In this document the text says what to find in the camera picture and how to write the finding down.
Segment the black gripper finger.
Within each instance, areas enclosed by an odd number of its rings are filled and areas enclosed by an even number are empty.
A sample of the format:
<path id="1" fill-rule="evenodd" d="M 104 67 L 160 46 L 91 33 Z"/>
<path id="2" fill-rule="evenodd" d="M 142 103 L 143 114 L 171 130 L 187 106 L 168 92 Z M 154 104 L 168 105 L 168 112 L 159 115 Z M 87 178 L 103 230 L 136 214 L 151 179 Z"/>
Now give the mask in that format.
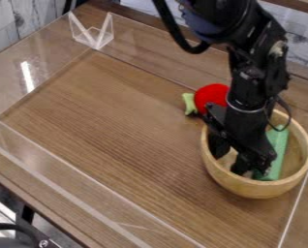
<path id="1" fill-rule="evenodd" d="M 228 135 L 226 132 L 208 133 L 208 147 L 210 152 L 216 160 L 224 157 L 231 151 L 231 144 L 228 141 Z"/>
<path id="2" fill-rule="evenodd" d="M 231 172 L 244 175 L 248 171 L 264 172 L 264 159 L 258 155 L 240 153 L 236 162 L 232 164 Z"/>

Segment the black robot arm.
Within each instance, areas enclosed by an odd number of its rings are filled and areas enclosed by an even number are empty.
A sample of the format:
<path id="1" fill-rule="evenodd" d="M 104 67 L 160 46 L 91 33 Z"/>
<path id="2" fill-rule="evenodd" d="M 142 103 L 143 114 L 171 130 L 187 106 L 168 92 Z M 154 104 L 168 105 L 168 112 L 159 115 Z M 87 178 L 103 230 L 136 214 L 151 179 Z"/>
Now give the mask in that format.
<path id="1" fill-rule="evenodd" d="M 232 172 L 267 172 L 278 152 L 267 138 L 275 106 L 287 90 L 287 31 L 258 0 L 180 0 L 183 18 L 202 40 L 200 52 L 224 44 L 232 82 L 222 104 L 204 103 L 203 120 L 214 131 L 212 155 L 239 152 Z"/>

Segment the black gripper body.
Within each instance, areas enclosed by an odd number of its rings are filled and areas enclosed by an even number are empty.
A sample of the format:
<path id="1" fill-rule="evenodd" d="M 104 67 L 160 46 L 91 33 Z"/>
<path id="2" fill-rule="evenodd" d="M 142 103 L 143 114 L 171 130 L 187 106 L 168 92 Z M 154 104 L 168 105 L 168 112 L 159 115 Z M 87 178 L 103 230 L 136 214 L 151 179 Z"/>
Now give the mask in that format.
<path id="1" fill-rule="evenodd" d="M 258 155 L 264 159 L 264 171 L 267 171 L 276 159 L 276 152 L 267 138 L 266 110 L 236 110 L 231 106 L 220 107 L 208 103 L 203 121 L 210 132 L 227 133 L 231 149 L 235 149 L 239 154 Z"/>

